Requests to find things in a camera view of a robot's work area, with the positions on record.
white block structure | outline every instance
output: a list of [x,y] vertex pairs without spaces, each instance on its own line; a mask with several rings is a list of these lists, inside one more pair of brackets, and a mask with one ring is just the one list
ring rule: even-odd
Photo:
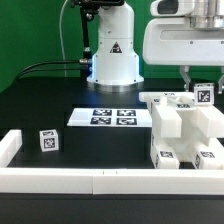
[[0,141],[0,167],[6,168],[22,146],[21,130],[10,130]]
[[211,103],[195,104],[190,92],[142,92],[152,116],[151,159],[158,169],[224,169],[224,114]]
[[40,146],[42,152],[59,150],[57,131],[55,129],[40,131]]

white cube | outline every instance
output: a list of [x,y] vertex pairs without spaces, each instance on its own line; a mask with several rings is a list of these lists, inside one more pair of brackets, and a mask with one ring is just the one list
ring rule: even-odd
[[59,144],[57,131],[55,129],[40,131],[40,146],[42,152],[58,150]]
[[169,146],[152,147],[151,158],[155,169],[179,169],[180,162]]

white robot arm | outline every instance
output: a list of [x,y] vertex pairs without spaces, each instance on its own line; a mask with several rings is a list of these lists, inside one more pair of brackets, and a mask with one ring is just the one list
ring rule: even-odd
[[84,29],[99,15],[98,50],[92,57],[88,86],[109,92],[123,92],[141,86],[139,57],[134,51],[134,12],[124,0],[72,0],[81,6]]
[[145,31],[145,62],[181,66],[187,90],[190,66],[220,66],[223,75],[218,81],[218,93],[222,93],[224,1],[157,0],[150,9],[158,18],[150,21]]

black cable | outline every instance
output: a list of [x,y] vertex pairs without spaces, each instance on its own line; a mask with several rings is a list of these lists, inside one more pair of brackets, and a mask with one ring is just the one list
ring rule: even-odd
[[36,67],[43,66],[43,65],[61,65],[61,64],[74,64],[74,63],[79,63],[79,60],[44,61],[44,62],[40,62],[40,63],[33,64],[33,65],[30,65],[30,66],[26,67],[19,74],[21,74],[23,72],[26,72],[26,71],[28,71],[32,68],[36,68]]
[[17,80],[19,80],[22,76],[31,73],[31,72],[48,72],[48,71],[52,71],[52,72],[57,72],[57,71],[78,71],[78,70],[82,70],[83,68],[55,68],[55,69],[33,69],[33,70],[29,70],[29,71],[25,71],[23,73],[19,73],[13,80],[12,84],[14,84]]

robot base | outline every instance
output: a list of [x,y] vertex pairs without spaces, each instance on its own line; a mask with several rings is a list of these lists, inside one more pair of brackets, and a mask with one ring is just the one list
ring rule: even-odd
[[128,92],[136,89],[143,88],[143,81],[136,82],[130,85],[102,85],[96,82],[87,82],[87,86],[94,90],[99,90],[103,92],[112,92],[112,93],[120,93],[120,92]]

